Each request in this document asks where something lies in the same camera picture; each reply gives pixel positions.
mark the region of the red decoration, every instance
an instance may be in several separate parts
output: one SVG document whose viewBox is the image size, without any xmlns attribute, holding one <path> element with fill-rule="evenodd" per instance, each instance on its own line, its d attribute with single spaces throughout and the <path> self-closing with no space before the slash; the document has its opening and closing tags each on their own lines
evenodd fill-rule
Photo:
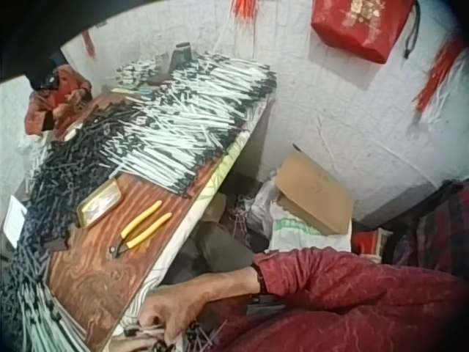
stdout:
<svg viewBox="0 0 469 352">
<path fill-rule="evenodd" d="M 451 72 L 456 59 L 465 48 L 466 44 L 458 37 L 452 38 L 441 48 L 436 56 L 435 65 L 430 72 L 428 82 L 416 98 L 419 113 L 422 114 L 430 104 L 438 88 Z"/>
<path fill-rule="evenodd" d="M 95 44 L 93 43 L 93 39 L 91 39 L 91 36 L 89 35 L 88 29 L 82 32 L 81 36 L 83 37 L 83 40 L 85 42 L 86 52 L 88 53 L 88 56 L 94 59 L 96 57 Z"/>
<path fill-rule="evenodd" d="M 322 41 L 385 64 L 415 0 L 315 0 L 311 25 Z"/>
<path fill-rule="evenodd" d="M 257 0 L 233 0 L 232 10 L 237 18 L 253 20 L 257 14 Z"/>
</svg>

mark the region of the black cable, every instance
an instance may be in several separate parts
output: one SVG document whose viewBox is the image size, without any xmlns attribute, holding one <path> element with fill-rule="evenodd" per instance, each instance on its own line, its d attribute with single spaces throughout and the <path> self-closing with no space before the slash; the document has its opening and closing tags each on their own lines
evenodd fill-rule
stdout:
<svg viewBox="0 0 469 352">
<path fill-rule="evenodd" d="M 409 59 L 410 53 L 416 48 L 418 33 L 420 32 L 420 20 L 421 20 L 421 8 L 418 0 L 415 3 L 416 7 L 416 22 L 413 24 L 412 31 L 410 32 L 409 36 L 405 40 L 405 51 L 404 51 L 404 58 Z"/>
</svg>

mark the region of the red shirt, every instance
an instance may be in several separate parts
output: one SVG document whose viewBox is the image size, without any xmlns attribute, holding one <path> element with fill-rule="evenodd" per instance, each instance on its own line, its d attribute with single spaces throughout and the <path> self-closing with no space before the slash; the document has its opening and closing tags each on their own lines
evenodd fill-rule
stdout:
<svg viewBox="0 0 469 352">
<path fill-rule="evenodd" d="M 37 134 L 43 132 L 44 119 L 48 112 L 52 112 L 59 104 L 67 102 L 67 95 L 77 89 L 85 89 L 91 93 L 91 84 L 80 73 L 74 71 L 69 65 L 57 68 L 59 74 L 58 90 L 40 90 L 33 92 L 29 98 L 29 107 L 26 113 L 24 125 L 26 134 Z M 75 121 L 75 114 L 60 121 L 56 121 L 54 133 L 61 136 L 68 126 Z"/>
<path fill-rule="evenodd" d="M 267 291 L 290 309 L 270 318 L 229 318 L 217 351 L 433 351 L 468 302 L 468 285 L 450 274 L 378 265 L 332 249 L 255 262 Z"/>
</svg>

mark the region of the wooden table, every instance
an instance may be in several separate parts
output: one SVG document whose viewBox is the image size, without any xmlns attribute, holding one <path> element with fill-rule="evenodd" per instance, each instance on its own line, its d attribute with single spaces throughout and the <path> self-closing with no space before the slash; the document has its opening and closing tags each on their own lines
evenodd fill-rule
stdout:
<svg viewBox="0 0 469 352">
<path fill-rule="evenodd" d="M 101 95 L 91 102 L 80 118 L 87 118 L 93 105 L 104 107 L 122 98 L 123 95 L 116 93 Z M 255 118 L 246 123 L 246 131 L 240 133 L 228 154 L 200 171 L 189 190 L 191 197 L 178 197 L 147 181 L 123 175 L 118 179 L 123 201 L 91 229 L 73 232 L 69 240 L 70 250 L 53 256 L 48 285 L 63 307 L 86 329 L 86 344 L 91 351 L 101 351 L 128 306 L 131 305 L 135 315 L 149 287 L 159 284 L 169 266 L 167 262 L 174 259 L 202 216 L 266 104 L 267 100 L 261 102 L 257 111 L 253 111 Z M 148 227 L 164 213 L 172 212 L 172 218 L 143 244 L 112 259 L 108 248 L 118 241 L 120 232 L 157 200 L 163 201 L 163 207 L 150 216 L 142 228 Z M 158 278 L 155 278 L 155 270 L 162 263 L 166 263 L 163 264 L 165 268 L 160 268 L 156 274 Z"/>
</svg>

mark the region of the red tassel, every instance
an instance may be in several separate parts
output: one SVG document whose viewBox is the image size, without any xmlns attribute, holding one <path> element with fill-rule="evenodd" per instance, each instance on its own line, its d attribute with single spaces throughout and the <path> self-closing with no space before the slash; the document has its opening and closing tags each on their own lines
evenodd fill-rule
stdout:
<svg viewBox="0 0 469 352">
<path fill-rule="evenodd" d="M 233 0 L 232 10 L 237 18 L 253 20 L 257 14 L 257 0 Z"/>
<path fill-rule="evenodd" d="M 435 59 L 428 81 L 419 95 L 417 95 L 417 111 L 423 113 L 432 101 L 438 87 L 448 77 L 458 56 L 465 49 L 465 43 L 458 37 L 452 38 L 441 49 Z"/>
<path fill-rule="evenodd" d="M 91 39 L 91 36 L 89 35 L 88 29 L 82 32 L 81 36 L 83 37 L 83 40 L 85 42 L 86 52 L 88 53 L 89 57 L 94 59 L 96 57 L 95 44 L 93 43 L 93 39 Z"/>
</svg>

